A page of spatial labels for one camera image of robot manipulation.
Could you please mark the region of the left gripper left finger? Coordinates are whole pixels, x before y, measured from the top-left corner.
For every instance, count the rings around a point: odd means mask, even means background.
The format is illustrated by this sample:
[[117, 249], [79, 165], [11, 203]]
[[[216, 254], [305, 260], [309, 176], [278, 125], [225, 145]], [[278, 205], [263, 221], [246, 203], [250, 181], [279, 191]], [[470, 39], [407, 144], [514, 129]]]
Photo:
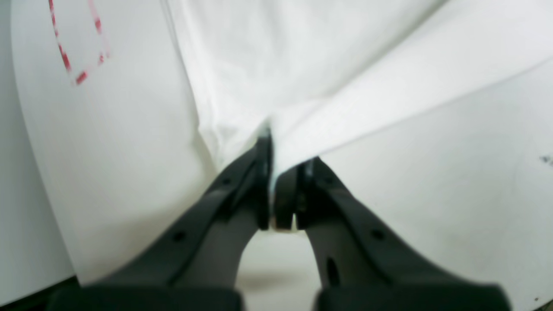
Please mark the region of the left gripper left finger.
[[85, 287], [59, 290], [49, 311], [242, 311], [235, 282], [250, 239], [270, 224], [268, 134], [144, 252]]

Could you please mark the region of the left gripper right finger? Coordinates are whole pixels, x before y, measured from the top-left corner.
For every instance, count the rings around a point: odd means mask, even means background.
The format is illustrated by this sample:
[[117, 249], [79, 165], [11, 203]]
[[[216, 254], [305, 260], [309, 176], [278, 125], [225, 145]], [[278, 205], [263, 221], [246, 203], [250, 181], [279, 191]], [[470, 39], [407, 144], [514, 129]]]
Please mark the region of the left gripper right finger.
[[360, 203], [320, 159], [278, 177], [277, 228], [296, 217], [321, 281], [315, 311], [509, 311], [498, 285], [466, 281], [433, 264]]

